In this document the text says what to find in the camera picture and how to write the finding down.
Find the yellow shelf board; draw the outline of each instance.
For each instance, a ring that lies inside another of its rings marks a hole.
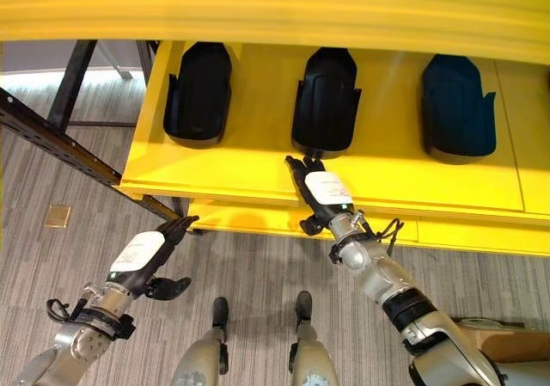
[[[222,142],[207,150],[181,146],[162,119],[168,74],[178,74],[183,42],[161,43],[120,187],[127,192],[298,205],[284,156],[297,156],[290,130],[297,81],[315,47],[243,44],[233,53],[233,95]],[[523,202],[494,63],[475,59],[483,87],[496,91],[497,150],[467,165],[448,165],[421,147],[419,85],[431,55],[351,50],[363,89],[355,135],[327,169],[350,188],[357,206],[409,207],[415,214],[529,218]]]
[[[427,247],[464,247],[500,254],[550,257],[550,228],[520,224],[483,224],[455,220],[418,221],[419,243]]]
[[[548,214],[550,67],[497,61],[497,69],[525,211]]]
[[[0,0],[0,40],[149,39],[550,64],[550,0]]]
[[[193,228],[204,230],[240,231],[278,236],[308,237],[300,230],[300,220],[311,215],[306,207],[279,207],[275,205],[240,205],[228,201],[212,199],[195,199],[189,205],[189,215],[198,215],[200,219],[193,223]],[[382,231],[394,217],[389,215],[369,215],[369,223],[374,231]],[[400,217],[406,227],[400,231],[399,238],[403,243],[416,242],[417,217]],[[315,238],[332,239],[328,230]]]
[[[208,199],[196,199],[189,213],[199,215],[194,228],[236,231],[275,236],[308,237],[299,228],[299,221],[308,217],[307,208],[283,208],[273,205],[239,205]],[[373,230],[383,230],[393,216],[370,215]],[[405,227],[397,242],[415,247],[479,251],[497,254],[550,256],[548,227],[510,224],[481,224],[479,222],[400,217]],[[319,236],[331,240],[324,230]]]

